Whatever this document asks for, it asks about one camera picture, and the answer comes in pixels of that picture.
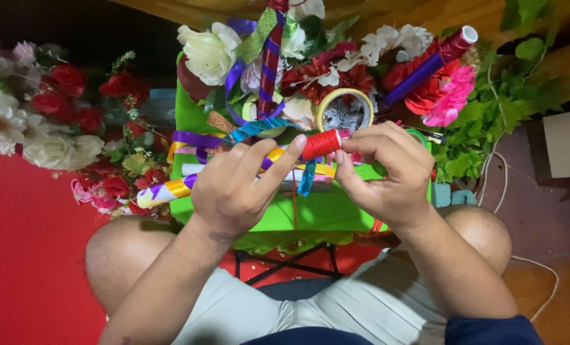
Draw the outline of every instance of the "spool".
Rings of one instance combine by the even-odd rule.
[[[258,108],[255,105],[258,98],[259,98],[259,95],[253,94],[253,95],[249,96],[249,98],[247,98],[247,100],[244,102],[243,111],[241,114],[244,120],[255,121],[258,119]],[[272,95],[272,101],[273,102],[278,104],[278,103],[281,103],[282,100],[283,100],[283,96],[279,95],[278,93],[275,92]],[[251,114],[251,110],[253,109],[252,106],[255,108],[254,114]],[[260,137],[262,139],[267,139],[267,138],[271,138],[271,137],[278,137],[283,132],[285,132],[285,129],[287,129],[286,126],[276,127],[273,129],[267,129],[263,132],[259,132],[256,136]]]
[[[411,128],[407,128],[405,129],[405,131],[408,132],[408,134],[410,134],[413,138],[415,138],[415,140],[417,140],[417,142],[421,145],[423,145],[423,147],[427,146],[427,139],[426,136],[424,136],[423,134],[421,134],[420,131],[418,131],[417,129],[411,129]]]
[[[328,131],[330,129],[338,129],[337,127],[328,126],[325,122],[324,114],[326,110],[330,106],[330,103],[341,97],[343,95],[354,95],[356,99],[358,99],[362,103],[362,108],[364,110],[364,118],[361,121],[361,124],[355,130],[368,127],[372,124],[374,120],[374,109],[372,106],[372,102],[370,99],[360,90],[356,90],[354,88],[339,88],[332,92],[330,92],[323,100],[321,101],[319,107],[315,111],[315,125],[316,128],[320,131]]]

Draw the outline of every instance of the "flower bouquet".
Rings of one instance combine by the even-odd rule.
[[[148,85],[126,69],[129,51],[109,71],[66,61],[57,45],[0,42],[0,154],[20,155],[53,177],[74,172],[79,203],[102,214],[170,219],[170,207],[138,207],[139,190],[168,180],[168,142],[142,117]]]
[[[271,0],[258,21],[229,19],[201,33],[179,28],[184,47],[177,61],[172,181],[141,192],[141,206],[172,201],[173,215],[187,221],[193,205],[185,196],[202,164],[239,141],[273,137],[287,145],[300,131],[347,137],[385,121],[401,100],[427,126],[446,126],[457,118],[474,85],[472,28],[439,39],[422,27],[385,25],[358,46],[346,35],[358,17],[326,29],[323,16],[320,0]],[[277,153],[267,159],[276,158]],[[362,155],[352,159],[365,179],[386,174]],[[334,182],[331,154],[305,161],[298,170],[302,175],[292,172],[292,183],[284,182],[265,217],[236,248],[298,252],[388,229]],[[306,198],[294,202],[296,192]]]

